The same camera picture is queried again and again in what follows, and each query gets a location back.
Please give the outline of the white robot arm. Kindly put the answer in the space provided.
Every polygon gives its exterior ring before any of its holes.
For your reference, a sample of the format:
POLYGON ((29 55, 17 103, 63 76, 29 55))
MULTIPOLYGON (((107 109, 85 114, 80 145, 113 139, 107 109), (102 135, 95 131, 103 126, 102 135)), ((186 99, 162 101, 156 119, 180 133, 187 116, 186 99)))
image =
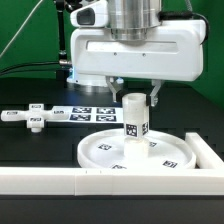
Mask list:
POLYGON ((86 91, 121 93, 117 78, 150 79, 150 103, 165 80, 193 81, 203 70, 206 18, 192 11, 164 12, 161 0, 98 0, 70 14, 72 73, 86 91))

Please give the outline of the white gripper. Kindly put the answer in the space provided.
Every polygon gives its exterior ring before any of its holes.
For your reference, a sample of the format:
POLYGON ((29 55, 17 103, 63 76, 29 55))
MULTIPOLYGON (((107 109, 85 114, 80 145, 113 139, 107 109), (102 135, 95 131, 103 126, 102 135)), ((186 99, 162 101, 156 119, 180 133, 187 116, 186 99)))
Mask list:
POLYGON ((79 74, 107 76, 114 102, 124 84, 120 77, 156 79, 150 93, 155 107, 161 80, 193 81, 202 73, 204 37, 202 20, 164 21, 143 41, 117 41, 106 28, 81 28, 71 35, 71 60, 79 74))

